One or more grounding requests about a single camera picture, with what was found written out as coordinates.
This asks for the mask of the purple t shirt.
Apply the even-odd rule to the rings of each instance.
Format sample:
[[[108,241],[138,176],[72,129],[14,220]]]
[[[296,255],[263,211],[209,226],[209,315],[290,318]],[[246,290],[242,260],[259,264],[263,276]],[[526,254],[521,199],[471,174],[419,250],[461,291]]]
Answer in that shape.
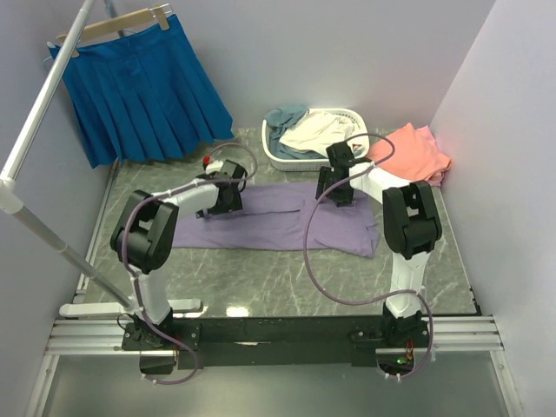
[[[372,258],[380,231],[369,197],[357,192],[351,205],[338,207],[328,199],[317,203],[314,191],[311,182],[251,185],[242,192],[239,211],[180,219],[173,246],[296,251],[310,222],[309,249]]]

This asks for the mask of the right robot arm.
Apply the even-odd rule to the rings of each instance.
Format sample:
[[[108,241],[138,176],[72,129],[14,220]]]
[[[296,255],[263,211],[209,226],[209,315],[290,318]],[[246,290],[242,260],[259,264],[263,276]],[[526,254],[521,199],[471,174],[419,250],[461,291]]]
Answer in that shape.
[[[315,198],[346,207],[360,191],[382,206],[382,235],[393,253],[390,290],[382,298],[384,315],[406,321],[422,311],[425,266],[442,237],[442,226],[428,182],[408,182],[379,168],[396,150],[392,141],[384,136],[381,140],[390,150],[377,161],[355,156],[347,140],[328,146],[329,165],[320,168]]]

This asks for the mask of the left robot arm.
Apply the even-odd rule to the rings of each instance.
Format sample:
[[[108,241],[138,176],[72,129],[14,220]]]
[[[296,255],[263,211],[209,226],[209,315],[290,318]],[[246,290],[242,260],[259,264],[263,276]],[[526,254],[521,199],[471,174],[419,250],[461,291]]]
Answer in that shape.
[[[242,209],[247,170],[237,162],[211,161],[208,157],[203,167],[203,174],[176,189],[131,193],[110,238],[110,247],[132,281],[134,315],[148,317],[156,326],[172,312],[161,272],[172,250],[178,220]]]

